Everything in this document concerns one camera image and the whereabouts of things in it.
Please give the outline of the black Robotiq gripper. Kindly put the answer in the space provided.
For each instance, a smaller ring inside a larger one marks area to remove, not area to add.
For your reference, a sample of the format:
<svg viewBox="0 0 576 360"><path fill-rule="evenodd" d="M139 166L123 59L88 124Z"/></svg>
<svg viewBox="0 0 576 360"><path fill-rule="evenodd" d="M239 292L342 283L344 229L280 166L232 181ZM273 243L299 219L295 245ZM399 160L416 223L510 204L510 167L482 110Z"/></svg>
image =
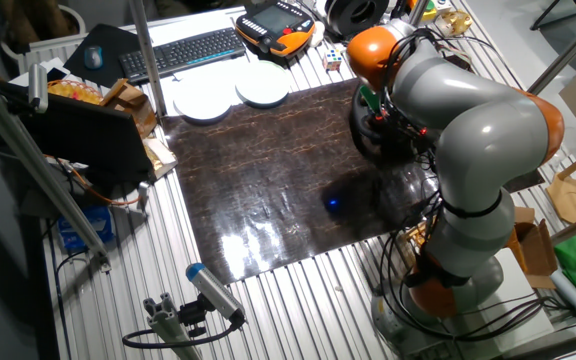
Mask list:
<svg viewBox="0 0 576 360"><path fill-rule="evenodd" d="M370 129L382 135L403 135L406 119L396 108L380 106L370 119Z"/></svg>

